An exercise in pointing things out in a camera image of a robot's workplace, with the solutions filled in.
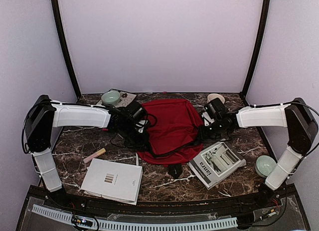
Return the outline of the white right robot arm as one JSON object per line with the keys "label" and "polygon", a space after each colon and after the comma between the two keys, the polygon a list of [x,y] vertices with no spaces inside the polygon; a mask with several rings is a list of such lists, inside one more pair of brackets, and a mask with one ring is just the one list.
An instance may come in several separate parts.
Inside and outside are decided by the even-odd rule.
{"label": "white right robot arm", "polygon": [[319,113],[304,99],[248,105],[230,111],[216,98],[208,102],[201,112],[203,124],[199,126],[200,140],[221,140],[238,129],[256,128],[263,132],[279,131],[286,141],[282,152],[276,154],[277,164],[264,181],[263,189],[255,196],[254,203],[265,208],[274,199],[277,190],[294,174],[300,163],[319,146]]}

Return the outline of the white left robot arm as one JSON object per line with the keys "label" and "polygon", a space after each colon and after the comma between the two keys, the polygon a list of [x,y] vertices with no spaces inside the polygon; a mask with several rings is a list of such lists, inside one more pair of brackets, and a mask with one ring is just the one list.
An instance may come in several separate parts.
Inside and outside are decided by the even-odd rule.
{"label": "white left robot arm", "polygon": [[23,151],[31,154],[51,201],[60,209],[70,205],[52,154],[52,131],[61,127],[108,129],[124,138],[124,146],[136,151],[150,151],[149,115],[136,101],[125,107],[112,104],[90,105],[65,103],[40,95],[28,111],[21,133]]}

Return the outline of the red backpack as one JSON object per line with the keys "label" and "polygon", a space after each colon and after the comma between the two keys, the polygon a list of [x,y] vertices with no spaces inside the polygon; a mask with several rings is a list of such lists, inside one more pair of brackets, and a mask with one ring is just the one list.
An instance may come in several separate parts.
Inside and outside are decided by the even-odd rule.
{"label": "red backpack", "polygon": [[156,124],[147,129],[149,150],[137,152],[145,162],[168,167],[175,179],[182,174],[182,165],[192,160],[203,148],[198,139],[203,121],[186,99],[159,99],[143,104]]}

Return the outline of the grey black and white magazine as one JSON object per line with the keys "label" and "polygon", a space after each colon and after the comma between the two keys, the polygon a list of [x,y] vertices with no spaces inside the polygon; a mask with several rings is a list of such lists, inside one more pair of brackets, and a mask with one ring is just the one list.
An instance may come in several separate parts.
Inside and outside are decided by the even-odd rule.
{"label": "grey black and white magazine", "polygon": [[229,143],[221,141],[202,150],[188,166],[205,187],[211,189],[238,168],[246,166],[246,160]]}

